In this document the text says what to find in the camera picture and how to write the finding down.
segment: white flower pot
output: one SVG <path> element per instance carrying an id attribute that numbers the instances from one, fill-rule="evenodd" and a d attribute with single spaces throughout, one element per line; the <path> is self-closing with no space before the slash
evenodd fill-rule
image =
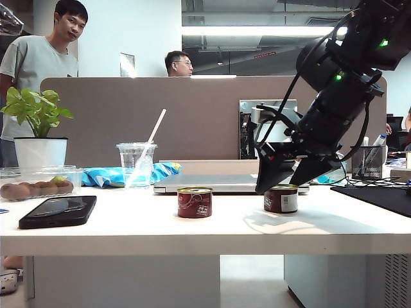
<path id="1" fill-rule="evenodd" d="M 66 160 L 67 138 L 14 138 L 20 168 L 63 166 Z"/>

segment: robotic arm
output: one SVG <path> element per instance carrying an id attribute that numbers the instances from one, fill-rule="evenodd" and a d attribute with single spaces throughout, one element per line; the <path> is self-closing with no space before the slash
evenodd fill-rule
<path id="1" fill-rule="evenodd" d="M 337 30 L 343 25 L 347 33 L 338 40 Z M 291 184 L 301 185 L 337 169 L 341 160 L 351 157 L 365 135 L 370 102 L 384 93 L 376 83 L 381 77 L 379 69 L 394 70 L 410 49 L 411 0 L 362 0 L 333 32 L 307 45 L 297 59 L 297 75 L 280 108 L 253 110 L 253 121 L 260 126 L 271 121 L 262 140 L 255 142 L 259 156 L 257 193 L 290 175 Z M 305 115 L 283 112 L 299 76 L 318 92 Z M 364 109 L 358 141 L 340 160 L 339 140 Z M 285 134 L 291 142 L 265 142 L 276 121 L 287 125 Z M 294 172 L 296 158 L 301 161 Z"/>
<path id="2" fill-rule="evenodd" d="M 12 11 L 0 3 L 0 35 L 20 35 L 23 25 Z"/>

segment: gray t-shirt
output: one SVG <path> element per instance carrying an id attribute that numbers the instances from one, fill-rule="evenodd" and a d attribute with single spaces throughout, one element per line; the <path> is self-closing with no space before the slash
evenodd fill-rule
<path id="1" fill-rule="evenodd" d="M 12 77 L 17 89 L 29 88 L 40 92 L 40 84 L 49 77 L 77 77 L 77 59 L 59 53 L 46 37 L 30 35 L 14 40 L 4 54 L 0 73 Z M 17 123 L 16 117 L 3 114 L 1 138 L 13 141 L 14 137 L 32 137 L 33 132 L 25 121 Z"/>

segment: smartphone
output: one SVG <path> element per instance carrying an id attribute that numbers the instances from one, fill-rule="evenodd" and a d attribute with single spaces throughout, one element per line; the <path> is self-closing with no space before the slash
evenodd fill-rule
<path id="1" fill-rule="evenodd" d="M 96 196 L 49 198 L 19 220 L 20 229 L 83 225 L 96 204 Z"/>

